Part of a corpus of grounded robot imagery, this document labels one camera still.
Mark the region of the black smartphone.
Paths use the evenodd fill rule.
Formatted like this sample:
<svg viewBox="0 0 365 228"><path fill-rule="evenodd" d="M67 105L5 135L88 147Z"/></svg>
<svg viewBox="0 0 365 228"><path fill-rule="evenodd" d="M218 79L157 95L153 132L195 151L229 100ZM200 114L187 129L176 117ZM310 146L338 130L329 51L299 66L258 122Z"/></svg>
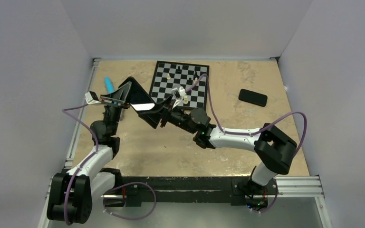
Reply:
<svg viewBox="0 0 365 228"><path fill-rule="evenodd" d="M147 111L154 108L155 102L134 77L128 77L126 82L131 82L127 102L135 111Z"/></svg>

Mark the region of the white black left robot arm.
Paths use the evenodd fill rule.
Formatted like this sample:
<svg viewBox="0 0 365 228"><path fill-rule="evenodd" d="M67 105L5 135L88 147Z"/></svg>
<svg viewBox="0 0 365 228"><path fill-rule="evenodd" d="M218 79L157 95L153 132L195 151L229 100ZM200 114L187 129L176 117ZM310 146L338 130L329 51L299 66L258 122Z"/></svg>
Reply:
<svg viewBox="0 0 365 228"><path fill-rule="evenodd" d="M85 104L103 105L105 112L103 120L95 121L87 126L78 117L69 113L70 108L63 112L86 127L92 134L94 146L91 152L76 167L67 172L53 176L48 198L47 218L54 221L64 221L67 225L86 223L92 210L93 181L104 182L104 188L110 194L118 194L123 187L121 179L111 173L100 173L105 164L111 161L118 152L119 138L115 134L122 109L127 109L127 103L132 83L127 82L114 92L97 96L93 91L85 93Z"/></svg>

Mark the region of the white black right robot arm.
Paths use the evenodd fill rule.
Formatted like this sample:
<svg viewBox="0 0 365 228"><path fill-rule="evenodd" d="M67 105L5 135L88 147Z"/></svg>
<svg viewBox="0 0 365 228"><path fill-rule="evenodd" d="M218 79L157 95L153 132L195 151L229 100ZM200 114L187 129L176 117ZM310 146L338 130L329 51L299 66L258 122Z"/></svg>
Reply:
<svg viewBox="0 0 365 228"><path fill-rule="evenodd" d="M210 123L210 117L202 108L185 113L171 105L168 98L160 103L134 104L138 116L153 128L171 123L194 134L193 141L203 149L233 148L254 152L261 159L248 180L248 188L260 193L278 174L287 175L297 151L297 144L275 126L264 125L263 129L219 128Z"/></svg>

